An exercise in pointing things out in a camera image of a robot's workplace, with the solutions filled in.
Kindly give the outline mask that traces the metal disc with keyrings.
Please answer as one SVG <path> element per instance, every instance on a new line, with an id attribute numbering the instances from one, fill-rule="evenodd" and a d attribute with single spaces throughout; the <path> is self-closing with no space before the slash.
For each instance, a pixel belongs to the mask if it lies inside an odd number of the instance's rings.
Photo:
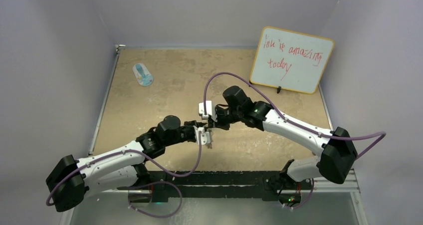
<path id="1" fill-rule="evenodd" d="M 206 147 L 208 148 L 208 149 L 212 149 L 212 143 L 213 143 L 213 130 L 212 130 L 212 128 L 205 128 L 205 132 L 206 132 L 206 135 L 207 135 L 207 143 L 206 143 Z"/>

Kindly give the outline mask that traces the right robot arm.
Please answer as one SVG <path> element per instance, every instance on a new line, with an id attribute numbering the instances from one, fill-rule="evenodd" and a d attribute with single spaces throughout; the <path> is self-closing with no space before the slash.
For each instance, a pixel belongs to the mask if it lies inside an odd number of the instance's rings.
<path id="1" fill-rule="evenodd" d="M 283 114 L 264 101 L 253 102 L 238 86 L 223 92 L 225 105 L 207 100 L 199 103 L 199 115 L 212 128 L 228 130 L 233 123 L 285 137 L 310 150 L 314 156 L 290 160 L 280 172 L 280 182 L 288 189 L 305 179 L 324 177 L 335 184 L 343 184 L 358 157 L 354 144 L 346 140 L 347 130 L 335 131 L 314 127 Z"/>

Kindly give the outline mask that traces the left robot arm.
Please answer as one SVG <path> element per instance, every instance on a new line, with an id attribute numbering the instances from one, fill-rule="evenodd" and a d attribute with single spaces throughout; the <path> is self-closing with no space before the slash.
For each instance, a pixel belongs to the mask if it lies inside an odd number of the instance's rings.
<path id="1" fill-rule="evenodd" d="M 49 195 L 45 203 L 55 207 L 57 212 L 64 212 L 106 190 L 153 187 L 155 183 L 149 182 L 144 167 L 146 161 L 178 177 L 179 174 L 164 168 L 155 159 L 163 155 L 168 146 L 183 142 L 193 142 L 199 147 L 208 144 L 207 125 L 198 121 L 182 123 L 178 117 L 169 115 L 120 148 L 80 159 L 64 156 L 46 178 Z"/>

